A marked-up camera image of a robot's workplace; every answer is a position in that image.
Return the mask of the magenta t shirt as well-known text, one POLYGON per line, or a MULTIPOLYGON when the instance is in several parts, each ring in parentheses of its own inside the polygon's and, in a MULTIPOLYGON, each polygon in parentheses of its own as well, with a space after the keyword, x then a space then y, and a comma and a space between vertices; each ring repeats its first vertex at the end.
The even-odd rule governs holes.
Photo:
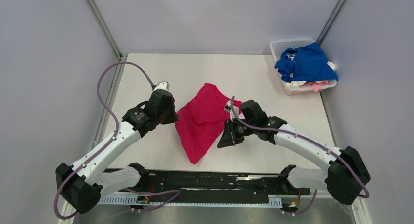
POLYGON ((175 128, 190 163, 197 164, 208 152, 230 119, 230 98, 211 83, 205 83, 178 112, 175 128))

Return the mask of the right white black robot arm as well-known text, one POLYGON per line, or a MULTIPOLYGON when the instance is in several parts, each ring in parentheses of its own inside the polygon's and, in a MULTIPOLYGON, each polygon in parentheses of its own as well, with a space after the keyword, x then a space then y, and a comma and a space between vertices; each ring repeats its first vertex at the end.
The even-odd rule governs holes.
POLYGON ((366 187, 371 176, 359 152, 347 146, 341 149, 320 143, 301 134, 284 119, 268 116, 254 100, 248 100, 235 107, 229 100, 224 110, 231 118, 225 120, 218 148, 241 144, 245 137, 256 135, 259 139, 286 149, 309 160, 316 169, 289 165, 279 174, 279 187, 284 193, 299 188, 326 191, 345 205, 351 205, 358 198, 369 198, 366 187))

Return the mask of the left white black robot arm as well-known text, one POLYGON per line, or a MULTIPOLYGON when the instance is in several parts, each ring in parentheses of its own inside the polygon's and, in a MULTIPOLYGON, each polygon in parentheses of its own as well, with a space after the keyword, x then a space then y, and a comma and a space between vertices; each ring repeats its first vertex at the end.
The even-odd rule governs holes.
POLYGON ((149 172, 138 163, 124 169, 106 172, 108 166, 127 148, 142 139, 158 125, 177 121, 175 99, 164 89, 155 89, 149 98, 131 108, 116 124, 111 135, 71 165, 61 163, 55 170, 57 194, 62 196, 77 214, 89 212, 102 197, 135 188, 149 187, 149 172))

